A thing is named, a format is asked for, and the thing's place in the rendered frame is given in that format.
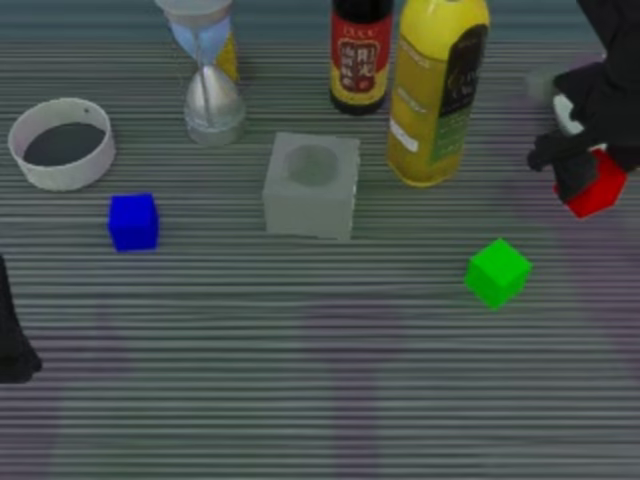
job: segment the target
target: green cube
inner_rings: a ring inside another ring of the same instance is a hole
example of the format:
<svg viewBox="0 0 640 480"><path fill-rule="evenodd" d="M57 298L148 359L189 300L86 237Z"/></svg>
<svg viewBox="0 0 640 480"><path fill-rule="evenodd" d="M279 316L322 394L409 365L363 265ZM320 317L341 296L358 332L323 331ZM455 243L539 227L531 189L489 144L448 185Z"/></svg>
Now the green cube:
<svg viewBox="0 0 640 480"><path fill-rule="evenodd" d="M502 238L469 260L464 283L497 310L524 288L533 265Z"/></svg>

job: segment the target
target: red cube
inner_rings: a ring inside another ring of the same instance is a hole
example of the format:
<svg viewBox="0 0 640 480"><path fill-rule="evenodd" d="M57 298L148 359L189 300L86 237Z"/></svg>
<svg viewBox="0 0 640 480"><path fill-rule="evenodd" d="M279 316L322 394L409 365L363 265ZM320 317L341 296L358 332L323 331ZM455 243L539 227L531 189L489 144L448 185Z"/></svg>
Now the red cube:
<svg viewBox="0 0 640 480"><path fill-rule="evenodd" d="M598 177L579 195L573 197L567 206L578 218L588 217L615 205L627 181L627 173L602 149L591 152L598 161ZM558 186L553 186L558 194Z"/></svg>

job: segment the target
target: gray table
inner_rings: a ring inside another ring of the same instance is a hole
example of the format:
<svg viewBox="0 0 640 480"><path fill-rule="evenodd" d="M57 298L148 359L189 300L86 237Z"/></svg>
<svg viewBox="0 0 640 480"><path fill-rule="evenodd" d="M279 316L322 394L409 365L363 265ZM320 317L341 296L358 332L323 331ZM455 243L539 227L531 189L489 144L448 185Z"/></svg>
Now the gray table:
<svg viewBox="0 0 640 480"><path fill-rule="evenodd" d="M320 43L244 43L248 132L220 151L186 139L192 65L168 40L5 43L1 132L82 96L120 155L51 194L0 149L0 251L45 360L0 389L0 479L637 479L637 179L579 223L524 166L551 118L523 76L593 51L494 42L462 170L413 190L385 165L386 112L330 107ZM279 130L362 140L351 243L265 236ZM156 253L112 251L109 196L133 191L157 197ZM498 236L535 270L491 313L461 282Z"/></svg>

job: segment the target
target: black label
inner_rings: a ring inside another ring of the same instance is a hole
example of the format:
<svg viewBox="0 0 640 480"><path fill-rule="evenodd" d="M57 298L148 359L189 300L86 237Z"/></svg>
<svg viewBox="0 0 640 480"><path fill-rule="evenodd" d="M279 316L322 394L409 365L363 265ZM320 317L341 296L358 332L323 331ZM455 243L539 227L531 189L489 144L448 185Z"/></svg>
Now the black label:
<svg viewBox="0 0 640 480"><path fill-rule="evenodd" d="M486 25L476 25L451 46L440 107L441 117L470 107L473 103L488 31Z"/></svg>

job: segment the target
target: yellow object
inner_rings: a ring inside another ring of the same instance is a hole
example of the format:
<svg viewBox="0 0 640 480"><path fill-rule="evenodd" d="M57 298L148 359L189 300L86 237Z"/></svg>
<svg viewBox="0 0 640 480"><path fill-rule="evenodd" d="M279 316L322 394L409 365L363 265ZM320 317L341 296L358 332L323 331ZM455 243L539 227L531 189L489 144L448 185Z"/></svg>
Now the yellow object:
<svg viewBox="0 0 640 480"><path fill-rule="evenodd" d="M218 54L216 66L226 73L231 80L234 82L238 81L238 56L236 54L236 42L233 38L233 32L229 34L224 47L222 47L222 50Z"/></svg>
<svg viewBox="0 0 640 480"><path fill-rule="evenodd" d="M458 169L488 30L485 0L407 0L387 144L405 183L428 187Z"/></svg>

